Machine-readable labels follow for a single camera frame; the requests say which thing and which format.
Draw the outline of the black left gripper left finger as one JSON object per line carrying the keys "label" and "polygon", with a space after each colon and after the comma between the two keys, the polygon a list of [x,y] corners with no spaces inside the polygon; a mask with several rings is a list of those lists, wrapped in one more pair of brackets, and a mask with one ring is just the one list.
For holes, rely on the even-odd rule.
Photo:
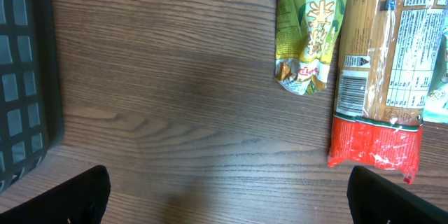
{"label": "black left gripper left finger", "polygon": [[1,224],[100,223],[111,193],[109,173],[97,165],[1,214]]}

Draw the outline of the green tea snack packet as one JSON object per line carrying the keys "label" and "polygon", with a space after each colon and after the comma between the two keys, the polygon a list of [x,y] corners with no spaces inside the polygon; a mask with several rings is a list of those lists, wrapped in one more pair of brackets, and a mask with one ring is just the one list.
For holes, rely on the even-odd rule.
{"label": "green tea snack packet", "polygon": [[276,81],[296,95],[326,88],[347,0],[277,0]]}

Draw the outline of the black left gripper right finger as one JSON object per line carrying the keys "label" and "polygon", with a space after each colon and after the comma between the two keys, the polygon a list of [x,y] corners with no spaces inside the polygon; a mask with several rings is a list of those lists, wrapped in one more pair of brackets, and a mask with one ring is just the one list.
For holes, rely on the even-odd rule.
{"label": "black left gripper right finger", "polygon": [[347,198],[354,224],[447,224],[447,212],[362,166],[351,172]]}

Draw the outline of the orange spaghetti packet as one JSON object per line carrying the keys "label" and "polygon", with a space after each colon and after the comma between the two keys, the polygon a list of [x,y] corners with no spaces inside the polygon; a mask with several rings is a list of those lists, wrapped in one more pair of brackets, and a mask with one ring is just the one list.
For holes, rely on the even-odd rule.
{"label": "orange spaghetti packet", "polygon": [[447,0],[347,0],[331,167],[357,162],[414,181],[446,20]]}

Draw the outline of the mint green wipes packet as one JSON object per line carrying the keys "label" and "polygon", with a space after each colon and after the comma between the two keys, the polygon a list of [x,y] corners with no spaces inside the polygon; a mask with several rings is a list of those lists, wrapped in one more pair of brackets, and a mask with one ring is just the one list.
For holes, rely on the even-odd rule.
{"label": "mint green wipes packet", "polygon": [[447,123],[447,112],[447,18],[445,18],[423,120],[431,123]]}

